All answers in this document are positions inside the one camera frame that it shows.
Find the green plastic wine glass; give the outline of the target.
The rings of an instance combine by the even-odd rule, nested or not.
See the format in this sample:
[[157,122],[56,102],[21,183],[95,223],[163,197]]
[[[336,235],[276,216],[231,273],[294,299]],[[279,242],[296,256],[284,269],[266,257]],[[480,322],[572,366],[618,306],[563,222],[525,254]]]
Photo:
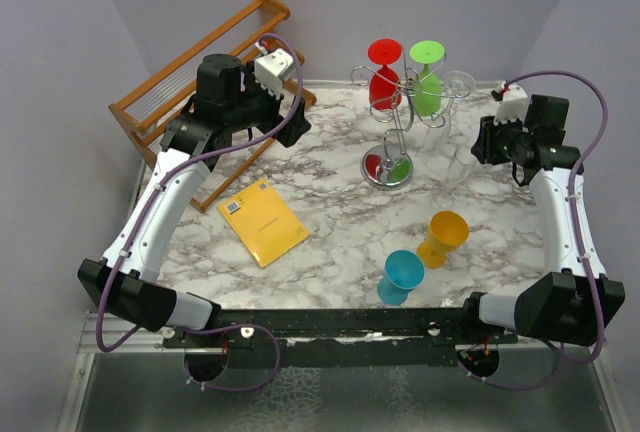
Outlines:
[[441,85],[435,71],[446,58],[446,49],[440,42],[424,40],[414,44],[409,55],[414,62],[423,66],[418,74],[413,104],[418,116],[428,118],[441,107]]

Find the red plastic wine glass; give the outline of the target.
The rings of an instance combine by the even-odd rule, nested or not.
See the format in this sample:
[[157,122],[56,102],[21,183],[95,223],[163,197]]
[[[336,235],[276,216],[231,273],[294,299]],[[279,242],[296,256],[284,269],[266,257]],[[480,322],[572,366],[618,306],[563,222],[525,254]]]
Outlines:
[[380,66],[369,82],[369,102],[377,111],[392,110],[402,100],[398,87],[399,76],[391,68],[402,53],[402,46],[391,38],[378,39],[368,48],[368,58]]

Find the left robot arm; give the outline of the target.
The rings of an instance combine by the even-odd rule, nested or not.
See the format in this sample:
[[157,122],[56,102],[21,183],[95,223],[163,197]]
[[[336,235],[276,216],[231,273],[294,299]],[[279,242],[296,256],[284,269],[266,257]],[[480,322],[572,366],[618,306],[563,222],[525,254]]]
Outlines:
[[78,278],[92,302],[149,331],[186,328],[206,347],[220,337],[219,306],[157,283],[166,248],[190,201],[221,154],[235,150],[233,134],[257,128],[283,146],[294,145],[310,124],[304,103],[280,114],[283,85],[296,60],[278,48],[242,63],[228,54],[204,57],[196,91],[169,122],[152,177],[123,230],[98,261],[86,259]]

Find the clear champagne flute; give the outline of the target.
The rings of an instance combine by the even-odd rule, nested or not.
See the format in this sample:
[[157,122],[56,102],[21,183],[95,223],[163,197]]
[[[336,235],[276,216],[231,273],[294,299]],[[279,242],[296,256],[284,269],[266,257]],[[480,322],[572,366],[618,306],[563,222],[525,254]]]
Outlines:
[[448,209],[453,205],[455,188],[469,177],[477,162],[470,146],[461,145],[456,148],[444,180],[432,192],[431,200],[436,208]]
[[475,79],[466,72],[452,70],[444,75],[441,92],[441,99],[444,103],[436,114],[426,120],[428,131],[425,149],[427,151],[442,148],[448,142],[452,128],[454,103],[466,99],[475,88]]

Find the blue plastic wine glass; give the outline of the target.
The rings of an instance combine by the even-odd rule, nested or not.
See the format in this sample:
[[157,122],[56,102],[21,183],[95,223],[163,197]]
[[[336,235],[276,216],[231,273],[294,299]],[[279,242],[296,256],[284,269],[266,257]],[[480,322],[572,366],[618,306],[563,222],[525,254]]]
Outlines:
[[377,285],[378,297],[386,305],[400,306],[424,277],[424,264],[414,252],[396,250],[385,260],[383,276]]

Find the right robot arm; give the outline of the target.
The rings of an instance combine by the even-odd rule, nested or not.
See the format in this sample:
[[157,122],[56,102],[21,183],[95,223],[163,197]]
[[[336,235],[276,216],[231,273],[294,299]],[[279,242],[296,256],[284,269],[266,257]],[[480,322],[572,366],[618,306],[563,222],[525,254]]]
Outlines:
[[482,164],[509,163],[528,187],[540,217],[544,276],[516,296],[474,293],[459,319],[461,335],[481,343],[496,326],[521,336],[592,346],[596,314],[610,322],[625,299],[622,283],[608,279],[591,237],[583,201],[580,151],[564,144],[569,102],[527,95],[512,87],[493,95],[499,108],[480,121],[471,148]]

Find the orange plastic wine glass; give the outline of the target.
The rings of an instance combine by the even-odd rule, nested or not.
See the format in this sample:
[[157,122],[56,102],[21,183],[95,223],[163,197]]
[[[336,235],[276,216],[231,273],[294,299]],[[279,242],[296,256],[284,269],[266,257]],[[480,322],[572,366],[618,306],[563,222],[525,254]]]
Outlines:
[[425,240],[416,254],[429,269],[442,267],[449,253],[458,249],[469,237],[469,226],[459,214],[444,210],[436,213],[429,223]]

